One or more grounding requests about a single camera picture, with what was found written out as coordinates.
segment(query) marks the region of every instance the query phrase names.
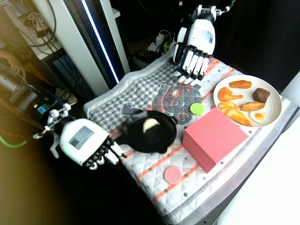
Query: pan handle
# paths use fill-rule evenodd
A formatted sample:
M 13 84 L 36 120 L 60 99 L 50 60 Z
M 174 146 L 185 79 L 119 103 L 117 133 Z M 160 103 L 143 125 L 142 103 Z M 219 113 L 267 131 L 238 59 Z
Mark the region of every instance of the pan handle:
M 115 139 L 115 141 L 116 141 L 117 144 L 128 144 L 128 142 L 127 142 L 124 135 L 120 135 L 119 137 L 117 137 Z
M 171 116 L 171 119 L 174 121 L 175 124 L 178 124 L 178 120 L 174 116 Z

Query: plate of food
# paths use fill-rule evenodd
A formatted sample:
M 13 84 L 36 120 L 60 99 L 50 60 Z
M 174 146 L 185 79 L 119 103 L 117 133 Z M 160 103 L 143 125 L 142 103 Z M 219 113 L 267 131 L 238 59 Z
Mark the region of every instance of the plate of food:
M 277 91 L 255 76 L 235 75 L 220 81 L 213 94 L 216 107 L 242 127 L 263 127 L 280 116 Z

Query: black curtain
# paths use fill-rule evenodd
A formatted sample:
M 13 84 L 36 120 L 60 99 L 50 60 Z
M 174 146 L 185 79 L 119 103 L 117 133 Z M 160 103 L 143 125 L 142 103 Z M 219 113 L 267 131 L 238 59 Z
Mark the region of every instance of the black curtain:
M 299 9 L 299 0 L 236 0 L 217 18 L 214 56 L 283 90 L 300 70 Z

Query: quilted mat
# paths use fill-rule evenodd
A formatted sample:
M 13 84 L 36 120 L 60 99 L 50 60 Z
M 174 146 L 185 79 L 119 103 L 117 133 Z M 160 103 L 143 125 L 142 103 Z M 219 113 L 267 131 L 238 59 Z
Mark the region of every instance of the quilted mat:
M 209 112 L 215 107 L 212 93 L 216 84 L 242 73 L 212 59 L 199 85 L 182 85 L 172 76 L 175 66 L 169 63 L 171 56 L 169 51 L 147 68 L 127 74 L 108 93 L 87 103 L 84 110 L 88 119 L 111 136 L 117 136 L 122 122 L 138 109 L 157 110 L 178 119 L 174 145 L 165 154 L 140 153 L 122 145 L 127 155 L 123 164 L 168 224 L 191 225 L 205 218 L 253 170 L 297 106 L 282 98 L 283 110 L 277 123 L 264 128 L 242 128 L 248 139 L 206 173 L 181 145 L 184 129 L 200 118 L 192 115 L 189 107 L 201 102 L 205 113 Z M 164 171 L 171 165 L 182 173 L 175 185 L 164 179 Z

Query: egg yolk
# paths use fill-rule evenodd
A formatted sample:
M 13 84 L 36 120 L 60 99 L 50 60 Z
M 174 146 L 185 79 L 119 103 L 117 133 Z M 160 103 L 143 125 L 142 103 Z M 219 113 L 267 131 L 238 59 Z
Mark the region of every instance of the egg yolk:
M 261 113 L 256 113 L 255 118 L 257 118 L 258 120 L 263 120 L 264 116 Z

